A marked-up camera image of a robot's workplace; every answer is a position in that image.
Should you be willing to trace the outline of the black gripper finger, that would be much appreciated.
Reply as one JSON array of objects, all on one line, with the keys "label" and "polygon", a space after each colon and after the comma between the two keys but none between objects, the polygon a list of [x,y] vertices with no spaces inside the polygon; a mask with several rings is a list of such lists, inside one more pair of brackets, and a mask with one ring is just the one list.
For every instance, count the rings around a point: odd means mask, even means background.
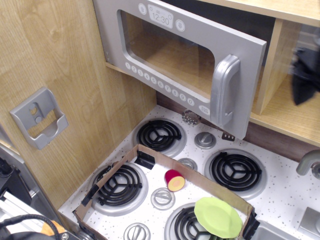
[{"label": "black gripper finger", "polygon": [[300,105],[310,98],[316,92],[314,81],[310,76],[296,75],[292,77],[293,101],[296,105]]}]

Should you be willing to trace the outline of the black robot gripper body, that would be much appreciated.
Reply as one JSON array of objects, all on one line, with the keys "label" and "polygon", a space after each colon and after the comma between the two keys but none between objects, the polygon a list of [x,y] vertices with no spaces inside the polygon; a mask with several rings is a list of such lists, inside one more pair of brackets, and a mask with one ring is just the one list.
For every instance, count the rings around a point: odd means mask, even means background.
[{"label": "black robot gripper body", "polygon": [[306,80],[320,79],[320,50],[300,47],[295,51],[293,74]]}]

